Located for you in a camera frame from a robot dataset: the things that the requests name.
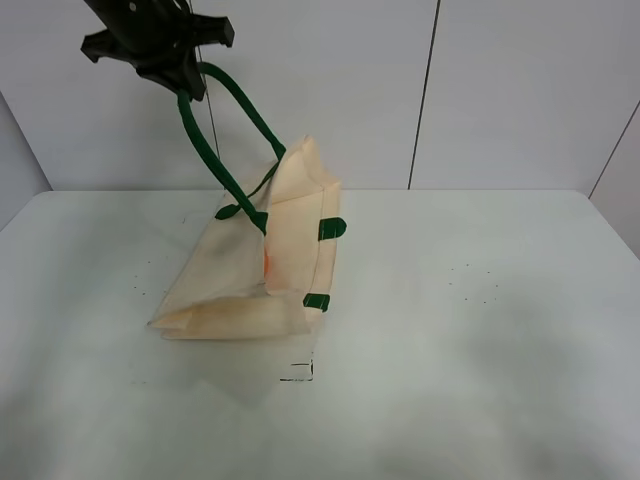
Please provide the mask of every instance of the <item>green bag strap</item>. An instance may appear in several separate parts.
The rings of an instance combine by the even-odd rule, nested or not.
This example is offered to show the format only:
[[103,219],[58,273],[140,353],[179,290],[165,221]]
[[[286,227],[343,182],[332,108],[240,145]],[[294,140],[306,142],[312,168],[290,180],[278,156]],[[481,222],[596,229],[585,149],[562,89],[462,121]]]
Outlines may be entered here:
[[276,154],[278,161],[276,164],[269,169],[267,174],[264,176],[258,187],[253,190],[249,195],[245,195],[240,188],[240,185],[235,181],[233,176],[229,173],[229,171],[222,164],[218,156],[214,153],[214,151],[209,146],[209,143],[202,135],[198,124],[193,116],[193,112],[191,111],[191,96],[184,90],[180,90],[178,92],[178,109],[180,111],[180,116],[182,117],[182,123],[184,125],[185,130],[187,131],[187,135],[191,140],[191,143],[195,147],[196,151],[202,158],[202,161],[205,165],[211,170],[211,173],[218,179],[218,181],[226,188],[233,198],[236,199],[238,205],[228,205],[220,209],[220,211],[216,214],[216,218],[229,218],[235,215],[240,209],[244,210],[247,216],[251,219],[251,222],[260,229],[260,231],[266,235],[267,228],[267,218],[268,214],[266,212],[258,212],[249,198],[255,195],[263,185],[275,174],[278,169],[278,165],[280,164],[280,160],[284,156],[286,148],[282,143],[278,141],[273,132],[269,129],[265,121],[262,119],[258,111],[255,109],[251,101],[244,94],[242,89],[238,86],[238,84],[223,70],[216,67],[215,65],[211,65],[210,63],[200,62],[198,63],[198,68],[201,73],[208,75],[212,78],[218,80],[236,99],[242,110],[248,115],[253,124],[258,128],[260,133],[269,141],[273,151]]

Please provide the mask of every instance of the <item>cream bag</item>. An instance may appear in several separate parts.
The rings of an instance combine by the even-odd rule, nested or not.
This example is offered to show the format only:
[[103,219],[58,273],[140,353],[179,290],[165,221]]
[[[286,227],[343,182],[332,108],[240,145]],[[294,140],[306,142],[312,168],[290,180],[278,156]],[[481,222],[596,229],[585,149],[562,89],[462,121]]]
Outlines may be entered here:
[[340,181],[311,137],[285,151],[228,75],[210,64],[200,69],[232,93],[278,160],[245,195],[200,133],[188,95],[178,94],[187,133],[227,193],[150,325],[168,339],[312,334],[329,305],[336,239],[346,229]]

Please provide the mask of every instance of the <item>green strap tab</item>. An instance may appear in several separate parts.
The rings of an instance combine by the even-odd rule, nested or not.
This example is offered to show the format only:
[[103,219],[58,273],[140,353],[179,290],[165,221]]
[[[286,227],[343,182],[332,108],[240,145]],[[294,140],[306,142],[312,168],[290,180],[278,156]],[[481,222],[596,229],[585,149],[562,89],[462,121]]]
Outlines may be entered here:
[[318,241],[339,238],[347,230],[347,222],[340,217],[323,218],[318,229]]
[[220,68],[215,65],[211,65],[210,63],[200,62],[198,64],[198,68],[201,73],[208,75],[210,77],[218,80],[229,92],[236,101],[240,104],[240,107],[245,111],[245,113],[249,116],[253,124],[258,128],[260,133],[264,135],[264,137],[271,143],[271,147],[276,154],[278,159],[277,163],[269,169],[265,177],[262,179],[258,187],[256,187],[249,195],[245,195],[242,191],[242,188],[235,181],[233,176],[229,173],[229,171],[224,167],[220,159],[213,152],[206,139],[202,135],[202,132],[198,128],[198,124],[193,117],[193,112],[191,111],[191,96],[184,90],[178,92],[178,109],[180,110],[180,115],[182,117],[182,123],[184,125],[185,130],[187,131],[187,135],[191,140],[191,143],[195,147],[196,151],[204,161],[205,165],[211,173],[218,179],[218,181],[226,188],[233,198],[236,199],[238,205],[228,205],[221,209],[216,215],[216,218],[229,218],[235,215],[240,209],[244,210],[247,216],[251,219],[251,222],[260,229],[260,231],[266,235],[266,225],[267,225],[267,213],[266,212],[258,212],[255,207],[249,200],[253,195],[255,195],[262,186],[275,174],[278,169],[278,165],[280,164],[280,160],[285,154],[285,147],[278,141],[273,132],[269,129],[265,121],[262,119],[258,111],[255,109],[251,101],[244,94],[242,89],[238,86],[233,79],[227,75]]
[[307,293],[304,297],[303,305],[305,307],[319,308],[323,312],[329,309],[329,300],[331,297],[323,293]]

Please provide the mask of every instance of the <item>bag handle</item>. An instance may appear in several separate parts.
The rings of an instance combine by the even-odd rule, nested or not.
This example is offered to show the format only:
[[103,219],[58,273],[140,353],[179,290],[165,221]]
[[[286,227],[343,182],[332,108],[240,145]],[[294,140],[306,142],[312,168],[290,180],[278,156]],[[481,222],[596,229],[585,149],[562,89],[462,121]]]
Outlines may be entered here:
[[202,158],[202,161],[209,170],[211,170],[211,173],[213,173],[222,186],[224,186],[224,188],[226,188],[238,202],[238,205],[227,205],[226,207],[221,208],[216,214],[216,218],[222,220],[232,217],[242,209],[251,219],[251,222],[258,227],[264,235],[266,235],[268,214],[267,212],[258,212],[249,198],[255,195],[264,186],[264,184],[273,177],[278,169],[280,160],[282,160],[282,157],[285,154],[286,148],[282,143],[280,143],[280,141],[278,141],[245,93],[238,84],[229,75],[227,75],[227,73],[219,67],[207,62],[198,63],[198,69],[200,73],[218,80],[229,91],[229,93],[231,93],[242,110],[244,110],[249,119],[251,119],[253,124],[258,128],[260,133],[262,133],[262,135],[269,141],[276,154],[276,158],[278,159],[276,164],[269,169],[255,190],[253,190],[249,195],[245,195],[242,188],[240,188],[240,185],[238,185],[233,176],[225,168],[218,156],[211,149],[211,146],[204,138],[204,135],[202,135],[202,132],[200,131],[200,128],[193,116],[193,112],[191,111],[191,96],[184,90],[180,90],[178,92],[178,109],[180,111],[180,116],[182,117],[182,123],[187,131],[187,135],[189,136],[191,143]]

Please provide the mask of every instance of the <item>table surface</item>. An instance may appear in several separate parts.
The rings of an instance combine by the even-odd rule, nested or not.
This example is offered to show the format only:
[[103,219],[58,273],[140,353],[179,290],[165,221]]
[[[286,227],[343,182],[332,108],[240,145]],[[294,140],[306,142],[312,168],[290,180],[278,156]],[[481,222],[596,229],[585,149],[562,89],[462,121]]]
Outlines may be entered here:
[[0,232],[1,478],[638,478],[640,264],[585,197],[344,192],[285,383],[145,328],[220,196],[50,192]]

